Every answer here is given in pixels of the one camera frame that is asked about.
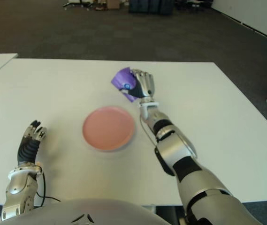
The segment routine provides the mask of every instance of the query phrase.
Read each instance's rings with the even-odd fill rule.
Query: floor
[[[129,14],[125,8],[65,11],[64,3],[0,0],[0,53],[18,53],[20,58],[215,62],[267,119],[267,38],[211,9],[159,16]],[[267,225],[267,202],[245,206]]]

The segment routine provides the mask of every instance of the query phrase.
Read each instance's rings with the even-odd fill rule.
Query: pink plate
[[[104,151],[112,151],[127,144],[134,131],[132,116],[116,106],[96,109],[85,119],[82,127],[85,140]]]

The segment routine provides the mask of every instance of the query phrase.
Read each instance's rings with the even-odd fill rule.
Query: purple toy
[[[111,80],[111,83],[118,89],[133,89],[137,84],[135,77],[130,72],[130,67],[121,69]],[[133,102],[137,97],[123,93],[123,95],[130,101]]]

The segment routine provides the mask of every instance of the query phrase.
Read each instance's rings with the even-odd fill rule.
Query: cable
[[[39,197],[43,198],[43,196],[41,196],[38,192],[36,192],[36,194],[37,194]],[[56,201],[58,201],[58,202],[61,202],[61,200],[59,200],[59,199],[57,199],[57,198],[54,198],[54,197],[45,196],[45,198],[51,198],[51,199],[54,199],[54,200],[56,200]]]
[[[40,207],[44,205],[45,202],[45,197],[46,197],[46,179],[45,179],[45,173],[43,172],[43,180],[44,180],[44,196],[43,196],[43,201],[41,202]]]
[[[51,198],[51,199],[54,199],[54,200],[56,200],[56,201],[61,202],[61,200],[59,200],[59,199],[57,199],[57,198],[50,197],[50,196],[46,196],[46,179],[45,179],[45,173],[42,172],[42,174],[43,174],[43,181],[44,181],[44,196],[41,196],[38,192],[36,192],[36,194],[37,194],[39,197],[43,198],[43,201],[42,201],[40,207],[42,207],[42,206],[44,205],[45,198]]]
[[[146,133],[146,135],[148,136],[148,138],[150,139],[150,141],[152,142],[152,144],[153,144],[154,146],[156,146],[156,144],[155,144],[154,141],[151,139],[151,137],[149,136],[148,132],[146,131],[146,129],[145,129],[144,126],[143,126],[141,115],[139,116],[139,122],[141,123],[141,126],[142,126],[144,132]]]

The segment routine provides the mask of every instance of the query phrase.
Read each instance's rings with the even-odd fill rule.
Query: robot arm
[[[260,224],[211,171],[196,161],[192,143],[159,111],[153,99],[153,76],[136,69],[131,73],[137,85],[122,92],[141,98],[141,118],[156,137],[155,154],[162,168],[176,176],[187,222],[191,225]]]
[[[39,125],[40,122],[33,121],[23,135],[17,153],[18,166],[8,174],[10,183],[6,188],[6,202],[0,221],[34,209],[34,196],[38,188],[36,178],[42,173],[41,167],[35,165],[35,157],[46,134],[45,127],[35,131]]]

